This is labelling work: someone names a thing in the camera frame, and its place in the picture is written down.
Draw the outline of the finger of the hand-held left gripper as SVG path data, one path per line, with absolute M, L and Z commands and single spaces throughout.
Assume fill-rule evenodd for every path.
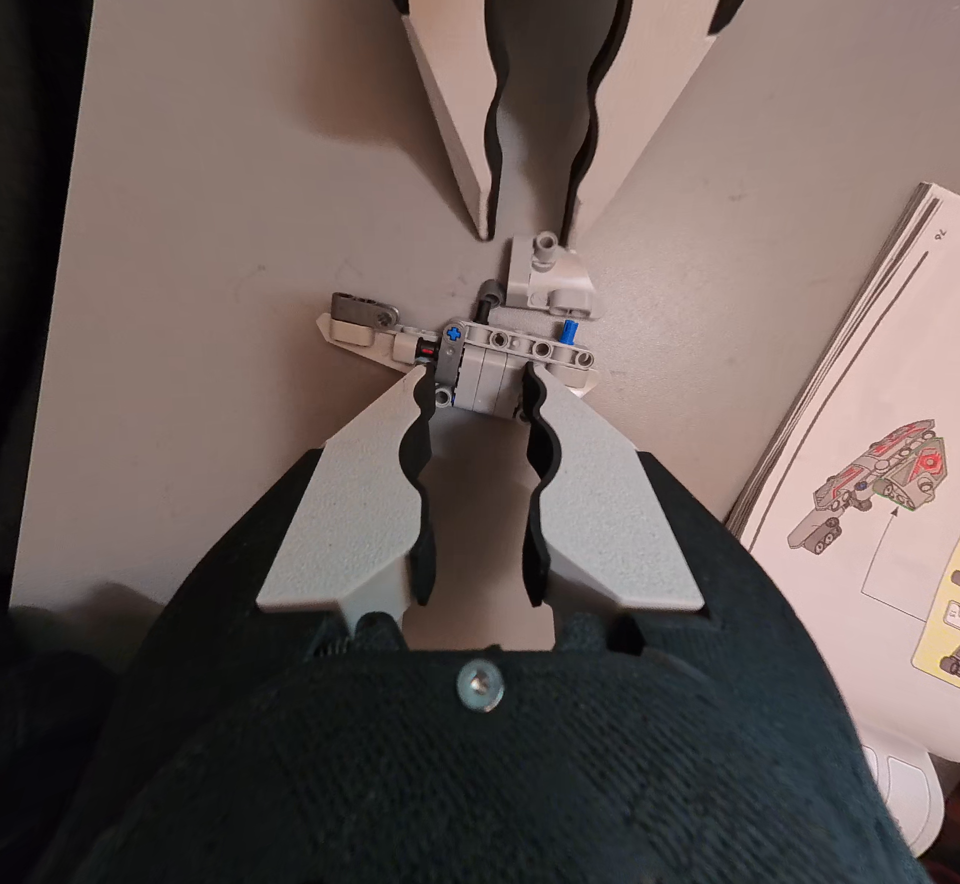
M 495 236 L 509 57 L 494 0 L 403 0 L 402 20 L 468 215 Z
M 560 237 L 600 216 L 710 50 L 719 0 L 616 0 L 586 75 L 588 122 Z

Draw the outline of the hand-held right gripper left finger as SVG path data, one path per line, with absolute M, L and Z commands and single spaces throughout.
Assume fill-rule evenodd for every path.
M 266 613 L 331 612 L 350 632 L 402 628 L 434 588 L 437 549 L 421 476 L 432 457 L 434 368 L 417 365 L 329 438 L 259 590 Z

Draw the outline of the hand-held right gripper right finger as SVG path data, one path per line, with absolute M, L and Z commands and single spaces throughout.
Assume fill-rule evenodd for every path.
M 554 633 L 585 614 L 608 628 L 635 612 L 695 614 L 704 597 L 640 454 L 543 364 L 521 381 L 536 483 L 522 546 L 524 588 Z

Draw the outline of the long grey brick assembly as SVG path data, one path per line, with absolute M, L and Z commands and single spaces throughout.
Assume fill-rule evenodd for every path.
M 528 364 L 545 366 L 579 398 L 599 381 L 596 358 L 575 342 L 572 323 L 559 339 L 457 318 L 431 331 L 403 324 L 393 305 L 337 292 L 317 326 L 330 345 L 394 371 L 432 366 L 438 408 L 517 420 Z

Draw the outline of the small grey brick panel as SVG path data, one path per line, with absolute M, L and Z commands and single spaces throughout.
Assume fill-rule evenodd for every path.
M 548 230 L 510 239 L 506 280 L 492 278 L 481 285 L 474 320 L 486 325 L 504 306 L 574 321 L 596 321 L 605 313 L 579 254 Z

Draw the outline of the brick instruction booklet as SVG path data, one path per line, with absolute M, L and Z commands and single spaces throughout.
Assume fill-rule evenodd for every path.
M 958 761 L 959 202 L 919 185 L 728 520 L 854 719 Z

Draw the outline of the white plastic object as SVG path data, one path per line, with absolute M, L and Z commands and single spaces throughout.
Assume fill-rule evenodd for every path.
M 929 752 L 912 740 L 855 724 L 879 793 L 911 853 L 922 856 L 945 818 L 945 796 Z

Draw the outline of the person's black sweater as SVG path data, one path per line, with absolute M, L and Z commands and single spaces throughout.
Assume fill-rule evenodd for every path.
M 93 0 L 1 0 L 2 664 Z

